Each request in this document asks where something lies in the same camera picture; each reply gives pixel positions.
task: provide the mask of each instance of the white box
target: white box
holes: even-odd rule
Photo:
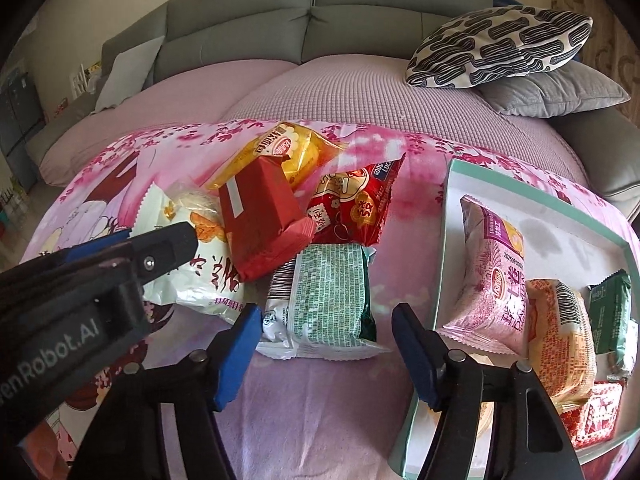
[[[507,175],[452,160],[443,204],[440,279],[436,299],[425,327],[435,329],[450,320],[465,275],[465,234],[460,198],[470,194],[513,224],[522,233],[525,276],[558,279],[577,289],[587,300],[586,287],[595,285],[619,269],[632,282],[632,314],[638,319],[640,276],[626,240],[586,213]],[[497,366],[509,367],[516,356],[489,354],[443,338],[450,348],[488,355]],[[618,446],[640,430],[640,372],[635,371],[623,392],[613,439],[577,451],[580,463],[593,460]],[[389,465],[407,480],[417,478],[429,450],[435,424],[426,404],[414,394],[398,435]],[[476,441],[470,478],[482,478],[491,431]]]

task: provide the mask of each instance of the barcode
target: barcode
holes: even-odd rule
[[[296,259],[289,260],[279,267],[273,274],[271,286],[269,287],[268,300],[286,300],[291,297],[293,288],[293,275],[296,271]]]
[[[564,283],[558,283],[556,285],[556,298],[558,298],[560,325],[567,323],[580,325],[582,318],[574,292]]]

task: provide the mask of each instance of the pink floral blanket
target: pink floral blanket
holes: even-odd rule
[[[323,173],[354,170],[406,153],[370,268],[379,342],[393,350],[393,306],[406,301],[419,316],[426,316],[433,299],[443,183],[452,158],[500,171],[571,203],[629,241],[636,260],[640,256],[638,238],[617,209],[584,187],[523,161],[428,134],[370,124],[298,122],[348,142],[344,153],[296,192],[303,206]],[[249,119],[184,124],[121,138],[73,179],[42,219],[24,259],[130,227],[151,183],[163,189],[176,181],[201,186],[235,151],[275,124]],[[72,460],[124,364],[137,361],[154,367],[176,362],[191,349],[205,347],[224,328],[220,320],[188,308],[146,307],[154,332],[51,415],[65,459]],[[280,362],[256,354],[238,399],[217,420],[238,478],[391,479],[396,476],[386,459],[411,393],[397,351],[358,362]],[[595,478],[612,478],[631,444],[635,443],[600,458],[597,468],[592,466],[598,471]]]

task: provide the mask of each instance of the yellow snack package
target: yellow snack package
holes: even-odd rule
[[[558,413],[582,407],[596,376],[582,296],[559,280],[527,280],[529,361]]]
[[[206,187],[219,189],[260,155],[289,155],[289,160],[282,163],[282,171],[291,189],[296,189],[316,168],[332,160],[345,147],[344,142],[325,139],[299,124],[282,122],[236,153],[206,183]]]

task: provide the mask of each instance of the blue gripper pad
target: blue gripper pad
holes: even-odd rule
[[[438,370],[444,371],[447,346],[436,332],[423,328],[407,303],[394,308],[391,330],[418,398],[432,410],[439,411],[441,399],[436,385]]]
[[[225,346],[225,356],[218,361],[218,390],[213,398],[217,412],[224,410],[226,404],[238,395],[244,373],[262,336],[262,311],[257,305],[249,303],[233,327],[220,332],[213,339],[209,349],[216,346],[216,340],[221,336],[223,340],[219,343]]]
[[[80,258],[89,256],[90,254],[97,253],[106,247],[119,244],[120,242],[127,240],[130,234],[131,229],[125,229],[123,231],[117,231],[111,235],[96,238],[95,240],[72,247],[66,254],[65,263],[68,264],[69,262],[74,262]]]

